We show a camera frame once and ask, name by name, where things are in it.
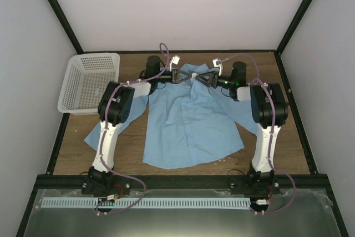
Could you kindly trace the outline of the light blue button shirt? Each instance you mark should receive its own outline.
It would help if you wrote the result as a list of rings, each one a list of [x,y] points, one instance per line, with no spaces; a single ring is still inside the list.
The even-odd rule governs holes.
[[[182,70],[201,74],[206,65],[185,64]],[[246,102],[236,102],[195,78],[158,83],[149,96],[133,100],[129,118],[119,134],[148,111],[143,162],[161,169],[193,167],[222,159],[243,149],[237,125],[256,134]],[[85,141],[97,150],[100,122]]]

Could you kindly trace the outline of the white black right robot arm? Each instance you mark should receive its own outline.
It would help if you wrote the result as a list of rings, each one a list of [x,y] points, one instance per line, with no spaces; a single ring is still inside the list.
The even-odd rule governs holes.
[[[259,194],[273,183],[277,136],[288,118],[288,103],[278,83],[265,84],[260,78],[255,78],[248,84],[246,63],[234,62],[230,75],[222,74],[220,60],[214,60],[214,66],[219,70],[198,74],[195,79],[209,88],[227,89],[229,98],[246,102],[251,108],[257,126],[256,148],[247,172],[246,186],[250,193]]]

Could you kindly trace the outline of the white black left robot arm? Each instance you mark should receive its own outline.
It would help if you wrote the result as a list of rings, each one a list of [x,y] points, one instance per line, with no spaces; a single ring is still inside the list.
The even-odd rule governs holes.
[[[125,83],[109,82],[98,106],[100,137],[97,153],[88,170],[87,187],[92,187],[102,195],[113,189],[114,152],[119,131],[129,118],[133,100],[149,96],[158,83],[178,84],[191,78],[191,74],[174,69],[180,57],[168,58],[163,69],[157,56],[150,56],[145,70],[135,81]]]

